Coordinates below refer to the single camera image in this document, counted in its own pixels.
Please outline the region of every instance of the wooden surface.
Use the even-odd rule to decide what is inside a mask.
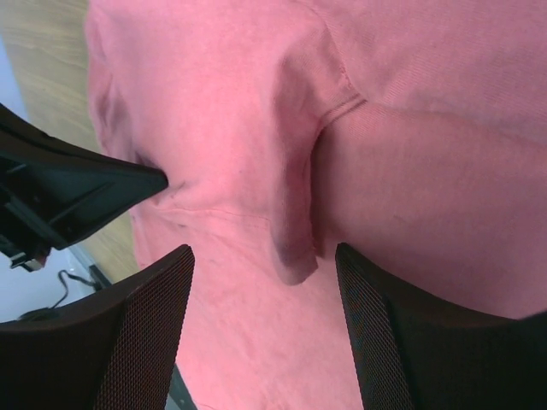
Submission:
[[[97,150],[86,104],[86,0],[0,0],[0,33],[30,121],[82,148]],[[137,271],[129,218],[84,242],[114,281]]]

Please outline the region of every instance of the pink shirt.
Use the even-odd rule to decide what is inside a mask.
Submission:
[[[546,24],[541,0],[91,0],[99,142],[169,177],[138,262],[197,257],[200,410],[362,408],[341,241],[469,308],[547,308]]]

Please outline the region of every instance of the garment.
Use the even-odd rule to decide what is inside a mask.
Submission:
[[[200,410],[356,410],[345,241],[488,313],[547,308],[540,1],[91,0],[103,151],[162,169],[144,267],[197,257],[177,363]]]

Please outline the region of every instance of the pink cloth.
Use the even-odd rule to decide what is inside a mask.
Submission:
[[[91,0],[98,139],[170,182],[132,211],[138,262],[197,257],[200,409],[362,408],[340,241],[470,308],[547,308],[546,24],[541,0]]]

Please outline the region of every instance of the t-shirt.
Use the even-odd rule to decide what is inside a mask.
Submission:
[[[197,258],[177,364],[200,410],[359,410],[333,252],[446,300],[547,308],[541,0],[91,0],[107,155],[162,169],[148,266]]]

